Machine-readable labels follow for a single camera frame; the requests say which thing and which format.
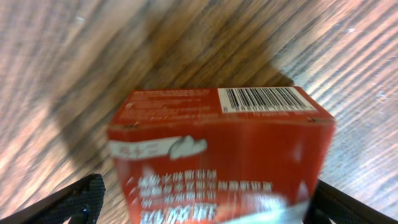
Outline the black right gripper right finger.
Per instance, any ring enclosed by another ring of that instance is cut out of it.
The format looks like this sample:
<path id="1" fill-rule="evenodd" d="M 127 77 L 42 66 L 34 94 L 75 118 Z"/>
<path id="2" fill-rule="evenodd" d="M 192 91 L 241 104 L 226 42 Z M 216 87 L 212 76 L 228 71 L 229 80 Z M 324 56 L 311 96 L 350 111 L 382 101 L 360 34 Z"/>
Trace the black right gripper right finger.
<path id="1" fill-rule="evenodd" d="M 304 224 L 397 224 L 397 220 L 319 180 Z"/>

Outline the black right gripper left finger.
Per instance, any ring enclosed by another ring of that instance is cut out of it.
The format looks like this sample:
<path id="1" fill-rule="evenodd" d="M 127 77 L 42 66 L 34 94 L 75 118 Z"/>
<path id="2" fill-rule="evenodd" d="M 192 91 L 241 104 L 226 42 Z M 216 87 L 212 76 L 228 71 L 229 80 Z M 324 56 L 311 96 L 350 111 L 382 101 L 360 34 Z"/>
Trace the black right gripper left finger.
<path id="1" fill-rule="evenodd" d="M 1 224 L 95 224 L 106 188 L 101 174 L 90 174 L 1 220 Z"/>

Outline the red medicine box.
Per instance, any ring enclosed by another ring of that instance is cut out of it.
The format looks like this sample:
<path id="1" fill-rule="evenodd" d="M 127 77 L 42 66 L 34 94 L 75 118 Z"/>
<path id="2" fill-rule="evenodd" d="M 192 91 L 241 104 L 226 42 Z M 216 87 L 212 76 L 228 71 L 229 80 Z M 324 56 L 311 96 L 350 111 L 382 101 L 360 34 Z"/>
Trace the red medicine box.
<path id="1" fill-rule="evenodd" d="M 297 86 L 136 90 L 107 135 L 132 223 L 302 223 L 335 126 Z"/>

